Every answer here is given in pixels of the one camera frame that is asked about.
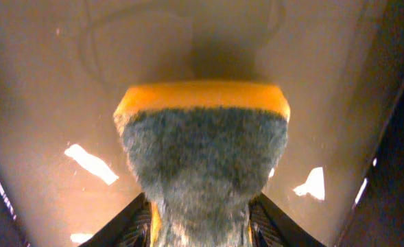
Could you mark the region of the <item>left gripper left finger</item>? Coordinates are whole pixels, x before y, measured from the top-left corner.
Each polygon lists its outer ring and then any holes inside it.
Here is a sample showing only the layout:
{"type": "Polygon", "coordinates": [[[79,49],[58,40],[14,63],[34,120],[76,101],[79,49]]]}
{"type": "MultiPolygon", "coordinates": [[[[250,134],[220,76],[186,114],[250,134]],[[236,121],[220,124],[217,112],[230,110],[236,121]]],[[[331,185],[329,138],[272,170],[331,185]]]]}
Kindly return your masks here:
{"type": "Polygon", "coordinates": [[[140,193],[80,247],[149,247],[152,207],[140,193]]]}

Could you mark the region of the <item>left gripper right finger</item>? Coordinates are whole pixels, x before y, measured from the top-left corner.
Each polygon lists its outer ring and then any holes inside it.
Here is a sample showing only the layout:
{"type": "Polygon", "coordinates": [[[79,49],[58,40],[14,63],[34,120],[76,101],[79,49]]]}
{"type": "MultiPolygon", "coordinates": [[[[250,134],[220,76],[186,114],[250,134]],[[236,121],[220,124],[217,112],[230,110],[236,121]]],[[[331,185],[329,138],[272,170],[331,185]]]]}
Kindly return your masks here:
{"type": "Polygon", "coordinates": [[[253,247],[324,247],[263,193],[250,202],[249,210],[253,247]]]}

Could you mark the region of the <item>yellow green sponge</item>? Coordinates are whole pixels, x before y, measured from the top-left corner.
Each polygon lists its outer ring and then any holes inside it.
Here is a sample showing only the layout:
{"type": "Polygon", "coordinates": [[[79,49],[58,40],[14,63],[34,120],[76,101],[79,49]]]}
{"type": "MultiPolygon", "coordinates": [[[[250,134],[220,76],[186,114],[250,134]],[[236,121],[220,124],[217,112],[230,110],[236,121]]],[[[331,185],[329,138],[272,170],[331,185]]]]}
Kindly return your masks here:
{"type": "Polygon", "coordinates": [[[252,246],[250,205],[283,155],[290,114],[273,84],[130,87],[113,120],[151,204],[151,245],[252,246]]]}

